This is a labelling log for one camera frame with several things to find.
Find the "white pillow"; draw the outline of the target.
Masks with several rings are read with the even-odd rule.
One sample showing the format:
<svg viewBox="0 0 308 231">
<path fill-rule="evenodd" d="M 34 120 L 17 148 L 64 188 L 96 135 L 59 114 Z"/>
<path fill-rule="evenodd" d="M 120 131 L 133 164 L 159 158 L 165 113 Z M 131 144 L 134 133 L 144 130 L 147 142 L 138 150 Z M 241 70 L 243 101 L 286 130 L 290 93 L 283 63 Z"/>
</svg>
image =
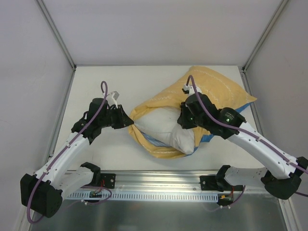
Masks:
<svg viewBox="0 0 308 231">
<path fill-rule="evenodd" d="M 192 129 L 182 129 L 177 123 L 180 110 L 160 107 L 134 121 L 147 141 L 157 147 L 173 147 L 191 155 L 195 151 L 195 135 Z"/>
</svg>

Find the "blue yellow pikachu pillowcase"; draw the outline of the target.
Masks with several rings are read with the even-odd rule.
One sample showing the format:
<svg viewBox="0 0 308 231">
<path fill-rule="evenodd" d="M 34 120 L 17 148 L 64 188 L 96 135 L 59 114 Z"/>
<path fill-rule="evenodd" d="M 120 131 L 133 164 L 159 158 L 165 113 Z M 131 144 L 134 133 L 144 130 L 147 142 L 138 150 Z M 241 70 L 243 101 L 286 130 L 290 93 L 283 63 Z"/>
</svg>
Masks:
<svg viewBox="0 0 308 231">
<path fill-rule="evenodd" d="M 130 118 L 135 121 L 160 107 L 173 107 L 180 110 L 180 104 L 188 97 L 182 91 L 188 76 L 193 76 L 196 86 L 218 109 L 230 107 L 240 113 L 256 101 L 256 98 L 247 93 L 239 84 L 221 73 L 205 66 L 192 66 L 177 82 L 135 107 L 130 113 Z M 200 143 L 209 142 L 213 138 L 213 134 L 204 128 L 197 127 L 192 130 L 195 135 L 195 151 Z M 151 144 L 134 124 L 128 128 L 128 132 L 140 146 L 156 158 L 174 159 L 190 156 L 173 147 L 157 147 Z"/>
</svg>

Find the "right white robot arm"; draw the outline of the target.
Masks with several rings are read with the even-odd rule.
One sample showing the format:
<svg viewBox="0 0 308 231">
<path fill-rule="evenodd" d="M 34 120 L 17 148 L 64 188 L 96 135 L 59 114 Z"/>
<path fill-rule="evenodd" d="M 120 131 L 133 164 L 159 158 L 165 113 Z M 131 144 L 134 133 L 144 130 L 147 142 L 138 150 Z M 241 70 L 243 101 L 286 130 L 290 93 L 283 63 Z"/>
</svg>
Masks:
<svg viewBox="0 0 308 231">
<path fill-rule="evenodd" d="M 241 147 L 263 165 L 262 168 L 223 165 L 212 183 L 217 191 L 237 185 L 260 187 L 276 198 L 287 200 L 297 192 L 301 175 L 307 171 L 306 158 L 296 158 L 277 148 L 236 110 L 218 109 L 204 94 L 192 94 L 180 104 L 178 124 L 183 129 L 204 128 Z"/>
</svg>

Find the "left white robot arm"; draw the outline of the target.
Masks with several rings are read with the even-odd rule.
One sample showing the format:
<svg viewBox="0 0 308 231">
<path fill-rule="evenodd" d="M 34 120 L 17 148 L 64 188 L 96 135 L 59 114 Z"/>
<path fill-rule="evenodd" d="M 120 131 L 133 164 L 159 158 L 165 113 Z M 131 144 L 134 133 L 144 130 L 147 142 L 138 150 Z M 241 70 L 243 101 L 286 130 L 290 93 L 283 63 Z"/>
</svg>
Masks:
<svg viewBox="0 0 308 231">
<path fill-rule="evenodd" d="M 77 121 L 61 150 L 33 175 L 25 174 L 20 180 L 21 203 L 27 211 L 33 210 L 44 217 L 54 216 L 63 200 L 83 186 L 95 188 L 101 181 L 101 169 L 85 162 L 68 177 L 64 174 L 72 162 L 100 136 L 102 129 L 126 128 L 134 122 L 122 105 L 95 98 L 89 109 Z"/>
</svg>

